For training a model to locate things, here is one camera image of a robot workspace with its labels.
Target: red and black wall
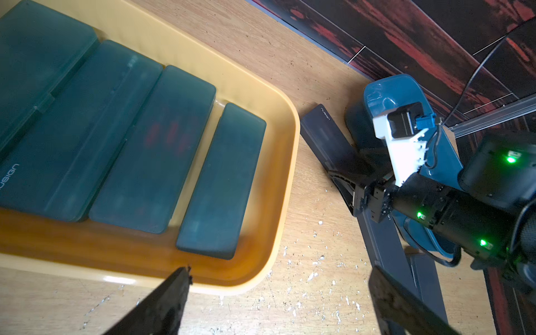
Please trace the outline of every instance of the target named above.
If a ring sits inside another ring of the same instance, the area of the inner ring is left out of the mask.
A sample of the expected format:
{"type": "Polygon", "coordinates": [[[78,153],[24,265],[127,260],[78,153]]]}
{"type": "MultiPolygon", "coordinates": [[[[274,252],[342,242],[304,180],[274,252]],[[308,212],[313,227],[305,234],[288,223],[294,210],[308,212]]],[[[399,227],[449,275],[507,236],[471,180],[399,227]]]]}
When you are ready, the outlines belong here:
{"type": "MultiPolygon", "coordinates": [[[[254,0],[373,80],[407,73],[445,115],[535,0],[254,0]]],[[[449,125],[536,93],[536,21],[488,61],[449,125]]]]}

